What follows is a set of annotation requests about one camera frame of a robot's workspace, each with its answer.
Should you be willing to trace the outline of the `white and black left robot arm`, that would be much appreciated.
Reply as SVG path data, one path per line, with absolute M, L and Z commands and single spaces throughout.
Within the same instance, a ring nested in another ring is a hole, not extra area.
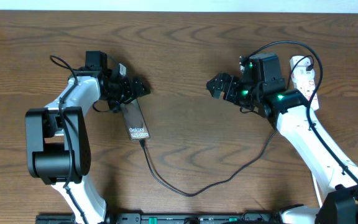
M 116 111 L 149 93 L 148 84 L 138 77 L 113 75 L 110 69 L 77 70 L 55 101 L 26 112 L 29 173 L 57 190 L 73 211 L 71 215 L 37 215 L 36 223 L 115 223 L 91 180 L 85 116 L 99 100 L 106 100 Z

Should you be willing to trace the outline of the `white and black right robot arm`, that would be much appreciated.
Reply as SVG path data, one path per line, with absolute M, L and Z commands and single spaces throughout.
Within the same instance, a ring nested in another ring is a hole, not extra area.
M 207 82 L 212 97 L 222 97 L 267 119 L 304 160 L 324 202 L 319 208 L 294 205 L 275 212 L 277 223 L 358 223 L 358 166 L 334 142 L 318 121 L 313 96 L 314 60 L 296 55 L 290 59 L 285 84 L 275 53 L 241 58 L 242 77 L 219 73 Z

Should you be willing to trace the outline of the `Galaxy S25 Ultra smartphone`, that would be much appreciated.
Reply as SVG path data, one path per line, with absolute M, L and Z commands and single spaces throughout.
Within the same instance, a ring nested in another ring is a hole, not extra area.
M 144 116 L 137 100 L 121 104 L 121 111 L 131 141 L 150 138 Z

